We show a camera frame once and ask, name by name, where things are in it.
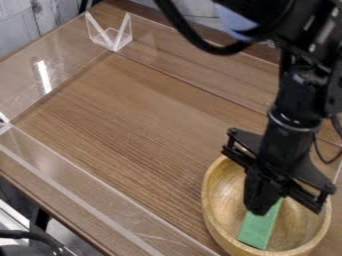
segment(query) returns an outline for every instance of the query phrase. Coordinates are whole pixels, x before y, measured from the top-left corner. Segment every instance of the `wooden table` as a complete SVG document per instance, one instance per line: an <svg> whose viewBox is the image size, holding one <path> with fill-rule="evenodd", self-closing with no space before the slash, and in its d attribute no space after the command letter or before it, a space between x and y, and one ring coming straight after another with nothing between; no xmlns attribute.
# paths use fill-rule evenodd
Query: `wooden table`
<svg viewBox="0 0 342 256"><path fill-rule="evenodd" d="M124 2L108 1L94 8L102 24L119 23L124 11L116 6L164 22L154 11ZM111 216L116 210L108 186L223 255L202 218L203 176L219 156L227 128L258 133L265 129L265 112L277 92L277 55L270 50L265 55L265 48L257 47L249 51L254 57L210 56L167 27L142 23L135 27L135 41L120 54L96 49L99 57L14 121L84 172L76 172L71 165L60 166L54 156L35 148L27 150L28 157L50 178L27 171L3 152L1 174L108 255L148 255L114 228ZM64 25L64 30L86 37L83 25L80 17ZM201 29L222 42L219 32ZM80 48L83 51L70 54L82 55L87 46ZM265 56L267 61L255 56ZM15 69L10 72L23 75ZM325 153L331 155L339 141L329 123L319 137ZM315 154L313 158L331 177L337 164L323 166ZM333 225L313 255L341 255L341 203L338 192L333 197Z"/></svg>

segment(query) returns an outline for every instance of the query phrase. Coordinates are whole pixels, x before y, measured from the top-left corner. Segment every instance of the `green block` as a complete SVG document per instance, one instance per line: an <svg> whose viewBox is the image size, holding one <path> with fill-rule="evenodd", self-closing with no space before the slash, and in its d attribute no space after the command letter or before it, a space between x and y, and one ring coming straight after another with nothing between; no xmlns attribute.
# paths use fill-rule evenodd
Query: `green block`
<svg viewBox="0 0 342 256"><path fill-rule="evenodd" d="M258 216L247 212L238 236L238 240L242 243L261 250L267 249L282 202L283 199L279 199L265 216Z"/></svg>

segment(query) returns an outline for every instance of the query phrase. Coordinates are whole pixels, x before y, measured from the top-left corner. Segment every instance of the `bowl rim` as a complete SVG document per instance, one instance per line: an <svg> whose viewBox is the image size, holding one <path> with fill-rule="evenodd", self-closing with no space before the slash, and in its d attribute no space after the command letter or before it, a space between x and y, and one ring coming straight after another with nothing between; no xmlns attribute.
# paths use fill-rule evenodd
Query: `bowl rim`
<svg viewBox="0 0 342 256"><path fill-rule="evenodd" d="M255 256L295 256L303 253L309 253L319 244L319 242L322 241L329 227L330 227L330 223L331 223L331 200L330 197L326 201L325 204L325 208L326 208L326 213L325 213L325 220L322 223L322 227L319 229L319 231L317 232L315 236L313 237L313 239L310 239L305 244L302 244L299 247L286 250L286 251L263 251L259 250L249 245L246 245L245 243L242 243L237 238L234 238L223 229L217 229L217 226L214 225L214 217L213 214L209 214L210 210L206 207L206 205L209 205L209 197L207 197L207 186L209 186L209 181L211 178L213 173L215 172L218 166L221 164L223 164L223 162L226 161L233 161L230 160L225 155L222 155L211 164L211 166L209 167L209 170L206 172L206 176L205 176L205 180L203 180L203 185L202 185L202 211L203 211L203 218L205 218L205 222L206 222L206 226L207 229L211 233L211 236L214 238L214 240L217 241L217 243L221 245L219 241L217 240L217 235L214 234L213 230L215 230L215 233L221 236L221 239L225 239L229 241L229 243L237 247L237 249L241 249L246 252L249 252L250 254L255 255Z"/></svg>

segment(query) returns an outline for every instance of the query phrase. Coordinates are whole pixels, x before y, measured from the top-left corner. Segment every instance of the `wooden bowl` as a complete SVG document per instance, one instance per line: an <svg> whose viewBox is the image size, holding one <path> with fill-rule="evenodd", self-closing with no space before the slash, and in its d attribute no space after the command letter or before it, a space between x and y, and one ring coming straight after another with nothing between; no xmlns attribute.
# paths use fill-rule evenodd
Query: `wooden bowl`
<svg viewBox="0 0 342 256"><path fill-rule="evenodd" d="M286 198L267 251L262 251L237 240L246 215L243 181L242 166L225 156L219 157L209 168L202 188L205 221L215 241L233 256L309 255L330 226L330 200L322 213L315 215Z"/></svg>

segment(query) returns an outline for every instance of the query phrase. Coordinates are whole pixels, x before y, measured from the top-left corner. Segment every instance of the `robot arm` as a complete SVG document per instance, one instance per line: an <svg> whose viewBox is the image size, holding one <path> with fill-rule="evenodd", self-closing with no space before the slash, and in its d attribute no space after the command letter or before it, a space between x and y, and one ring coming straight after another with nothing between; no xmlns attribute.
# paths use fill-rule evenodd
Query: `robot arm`
<svg viewBox="0 0 342 256"><path fill-rule="evenodd" d="M214 0L226 31L238 40L226 47L201 38L170 0L155 2L189 41L213 54L233 55L265 39L282 49L266 133L231 129L223 154L245 167L245 205L253 213L265 215L286 196L319 213L335 185L309 152L322 120L342 111L342 2Z"/></svg>

